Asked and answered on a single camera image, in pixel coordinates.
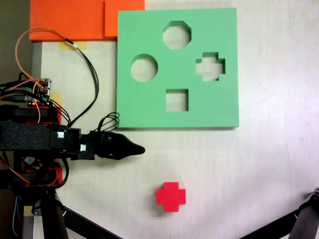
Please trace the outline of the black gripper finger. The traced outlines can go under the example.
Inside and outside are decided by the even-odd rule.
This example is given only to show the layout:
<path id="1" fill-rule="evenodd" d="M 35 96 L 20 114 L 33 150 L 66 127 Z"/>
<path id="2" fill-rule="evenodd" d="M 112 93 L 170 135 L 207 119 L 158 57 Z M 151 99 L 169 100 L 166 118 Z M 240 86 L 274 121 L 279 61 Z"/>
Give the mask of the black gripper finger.
<path id="1" fill-rule="evenodd" d="M 99 156 L 101 158 L 121 160 L 128 156 L 144 153 L 143 146 L 133 143 L 123 134 L 108 132 L 100 138 Z"/>

